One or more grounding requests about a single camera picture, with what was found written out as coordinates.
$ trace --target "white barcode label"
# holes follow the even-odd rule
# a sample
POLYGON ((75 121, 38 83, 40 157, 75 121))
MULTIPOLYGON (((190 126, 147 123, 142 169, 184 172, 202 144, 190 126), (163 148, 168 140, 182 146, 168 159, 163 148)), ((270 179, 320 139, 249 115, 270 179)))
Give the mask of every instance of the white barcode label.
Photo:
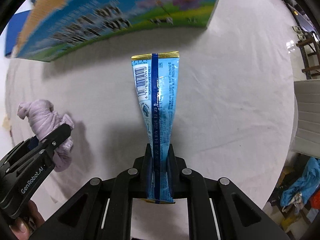
POLYGON ((148 100, 149 78, 148 64, 140 64, 133 67, 134 81, 139 101, 148 100))

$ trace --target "white tablecloth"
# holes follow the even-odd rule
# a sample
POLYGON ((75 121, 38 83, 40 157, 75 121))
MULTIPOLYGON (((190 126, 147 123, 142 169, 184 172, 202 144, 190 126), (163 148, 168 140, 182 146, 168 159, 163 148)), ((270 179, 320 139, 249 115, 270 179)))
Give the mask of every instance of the white tablecloth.
MULTIPOLYGON (((175 154, 204 177, 230 178, 259 207, 283 167, 292 133, 294 92, 286 42, 296 37, 280 0, 220 0, 208 29, 129 33, 52 63, 13 59, 6 107, 15 143, 32 136, 16 116, 20 102, 44 98, 76 128, 73 163, 44 187, 64 202, 92 177, 109 179, 144 155, 148 137, 135 92, 131 56, 180 52, 175 154)), ((188 239, 186 201, 135 200, 132 235, 188 239)))

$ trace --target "barcode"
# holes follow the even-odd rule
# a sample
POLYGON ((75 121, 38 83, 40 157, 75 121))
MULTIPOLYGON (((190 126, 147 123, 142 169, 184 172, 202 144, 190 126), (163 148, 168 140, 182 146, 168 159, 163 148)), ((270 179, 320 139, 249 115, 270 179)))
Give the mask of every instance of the barcode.
POLYGON ((145 67, 139 67, 135 69, 136 88, 137 88, 138 97, 146 95, 145 87, 146 87, 146 82, 148 81, 146 81, 145 79, 144 68, 145 67))

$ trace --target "rolled towel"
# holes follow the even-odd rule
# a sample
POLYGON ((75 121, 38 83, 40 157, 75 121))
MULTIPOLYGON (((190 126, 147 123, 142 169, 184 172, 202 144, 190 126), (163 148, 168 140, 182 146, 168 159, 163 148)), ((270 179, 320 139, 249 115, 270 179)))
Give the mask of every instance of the rolled towel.
MULTIPOLYGON (((59 115, 57 111, 54 111, 53 104, 44 99, 21 103, 18 107, 17 115, 21 119, 28 117, 29 125, 39 141, 63 123, 68 124, 72 130, 75 127, 69 115, 59 115)), ((72 147, 73 140, 69 137, 55 149, 53 161, 56 172, 64 171, 70 166, 72 161, 70 151, 72 147)))

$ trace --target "screw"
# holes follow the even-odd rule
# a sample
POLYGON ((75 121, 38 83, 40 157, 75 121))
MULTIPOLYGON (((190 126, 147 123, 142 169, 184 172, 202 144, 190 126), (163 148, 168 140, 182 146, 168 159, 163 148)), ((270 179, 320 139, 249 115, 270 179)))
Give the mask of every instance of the screw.
POLYGON ((228 184, 230 183, 230 180, 227 179, 227 178, 221 178, 221 179, 220 179, 220 183, 221 183, 222 185, 228 185, 228 184))
POLYGON ((182 173, 183 173, 184 175, 190 175, 190 174, 192 173, 192 170, 190 170, 190 169, 188 169, 188 168, 185 168, 185 169, 182 170, 182 173))
POLYGON ((131 168, 131 169, 128 169, 128 173, 129 173, 130 175, 134 175, 134 174, 137 174, 137 173, 138 173, 138 170, 135 169, 135 168, 131 168))
POLYGON ((93 178, 93 179, 90 180, 90 184, 91 184, 92 186, 96 186, 96 185, 98 185, 99 183, 100 183, 100 179, 98 179, 98 178, 93 178))

